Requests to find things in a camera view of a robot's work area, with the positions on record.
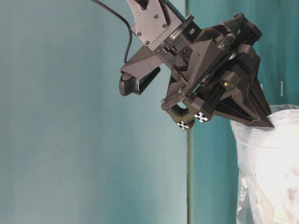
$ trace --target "teal backdrop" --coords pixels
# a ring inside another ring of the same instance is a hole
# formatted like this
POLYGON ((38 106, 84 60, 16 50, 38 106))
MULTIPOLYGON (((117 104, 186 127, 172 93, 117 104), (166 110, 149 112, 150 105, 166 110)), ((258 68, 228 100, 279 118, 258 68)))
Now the teal backdrop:
MULTIPOLYGON (((125 0, 103 2, 133 24, 125 0)), ((124 24, 88 0, 1 0, 0 29, 0 223, 186 223, 170 73, 120 96, 124 24)))
MULTIPOLYGON (((299 104, 297 0, 188 0, 187 11, 201 28, 242 12, 263 32, 255 49, 260 83, 270 104, 299 104)), ((190 223, 235 223, 238 168, 228 120, 214 117, 190 131, 190 223)))

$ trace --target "gray mount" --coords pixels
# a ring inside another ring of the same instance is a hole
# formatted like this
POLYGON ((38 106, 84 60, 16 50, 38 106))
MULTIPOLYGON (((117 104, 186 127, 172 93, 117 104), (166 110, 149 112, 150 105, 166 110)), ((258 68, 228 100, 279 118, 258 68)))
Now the gray mount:
POLYGON ((260 58, 252 47, 262 33, 243 14, 200 29, 192 15, 185 19, 168 1, 127 2, 135 17, 131 30, 144 46, 121 68, 123 96, 140 95, 164 63, 171 77, 161 108, 182 130, 214 115, 273 127, 257 79, 260 58))

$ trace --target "clear plastic bag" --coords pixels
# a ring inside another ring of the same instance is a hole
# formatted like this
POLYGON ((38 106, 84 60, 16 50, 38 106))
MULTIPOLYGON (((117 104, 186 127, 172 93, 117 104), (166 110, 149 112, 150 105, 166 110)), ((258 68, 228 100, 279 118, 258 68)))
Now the clear plastic bag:
POLYGON ((271 110, 275 128, 231 122, 240 170, 237 224, 299 224, 299 106, 271 110))

